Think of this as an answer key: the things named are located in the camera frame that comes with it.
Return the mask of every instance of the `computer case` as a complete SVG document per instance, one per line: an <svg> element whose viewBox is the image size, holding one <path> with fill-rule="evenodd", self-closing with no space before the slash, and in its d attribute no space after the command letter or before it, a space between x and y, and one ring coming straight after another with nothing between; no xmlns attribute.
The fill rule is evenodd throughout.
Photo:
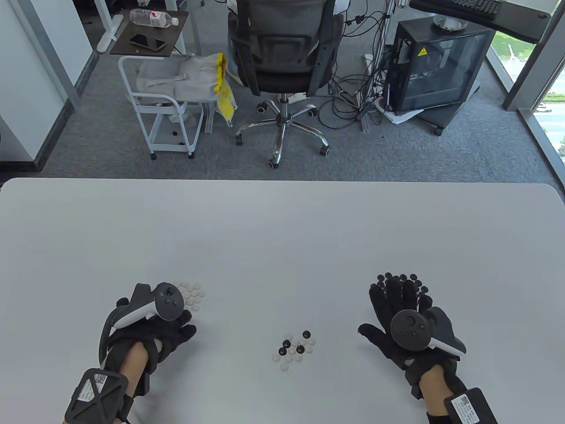
<svg viewBox="0 0 565 424"><path fill-rule="evenodd" d="M439 29L432 17L399 22L384 88L388 110L464 102L494 34L472 22L456 32Z"/></svg>

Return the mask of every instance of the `plastic water bottle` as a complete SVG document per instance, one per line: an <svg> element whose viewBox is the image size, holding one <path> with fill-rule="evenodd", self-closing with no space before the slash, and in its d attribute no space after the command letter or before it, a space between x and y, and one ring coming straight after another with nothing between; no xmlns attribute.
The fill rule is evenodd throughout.
<svg viewBox="0 0 565 424"><path fill-rule="evenodd" d="M129 13L130 20L144 27L168 28L179 24L178 18L172 18L167 12L147 9L132 9Z"/></svg>

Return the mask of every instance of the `tree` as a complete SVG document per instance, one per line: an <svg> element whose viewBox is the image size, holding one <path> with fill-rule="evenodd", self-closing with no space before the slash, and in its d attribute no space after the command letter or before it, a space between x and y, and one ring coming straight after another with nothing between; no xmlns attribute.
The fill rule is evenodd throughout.
<svg viewBox="0 0 565 424"><path fill-rule="evenodd" d="M561 146L559 146L559 149L557 149L557 152L560 155L565 156L565 137L563 137L563 140L561 140Z"/></svg>

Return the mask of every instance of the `hand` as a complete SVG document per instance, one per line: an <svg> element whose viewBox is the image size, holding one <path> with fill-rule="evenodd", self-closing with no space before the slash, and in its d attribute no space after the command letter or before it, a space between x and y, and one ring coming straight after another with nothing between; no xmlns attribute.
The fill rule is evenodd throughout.
<svg viewBox="0 0 565 424"><path fill-rule="evenodd" d="M116 306L128 304L129 300L124 297L117 301ZM114 331L106 343L106 352L113 347L128 347L139 341L149 353L148 372L152 374L157 364L163 362L179 345L186 343L196 334L196 327L188 324L191 319L192 315L187 310L182 311L174 321L165 321L157 315L150 319L140 319Z"/></svg>
<svg viewBox="0 0 565 424"><path fill-rule="evenodd" d="M420 352L412 352L400 347L394 341L390 335L390 322L393 317L403 309L425 311L432 307L433 300L425 293L421 293L418 297L418 288L411 280L401 282L389 278L385 286L383 288L373 284L369 289L371 303L385 332L371 324L362 324L358 332L377 346L386 358L392 360L401 370L406 371L406 379L412 386L412 394L417 399L421 399L422 395L418 386L421 376L434 365L441 365L446 374L449 373L455 377L457 363L452 355L439 349L427 348Z"/></svg>

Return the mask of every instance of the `sticker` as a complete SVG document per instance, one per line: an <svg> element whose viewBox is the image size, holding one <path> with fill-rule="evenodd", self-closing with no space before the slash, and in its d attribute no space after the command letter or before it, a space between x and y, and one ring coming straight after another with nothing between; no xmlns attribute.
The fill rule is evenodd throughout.
<svg viewBox="0 0 565 424"><path fill-rule="evenodd" d="M456 397L451 401L451 404L455 408L455 412L457 412L462 424L477 424L480 421L467 395L462 394Z"/></svg>
<svg viewBox="0 0 565 424"><path fill-rule="evenodd" d="M106 384L106 380L108 379L107 375L102 374L94 374L94 382L96 384L96 389L98 393L102 393L102 389L104 388L104 384ZM90 379L84 383L82 390L80 391L80 395L78 400L82 402L90 402L94 399L94 390L92 389L92 384L90 383Z"/></svg>

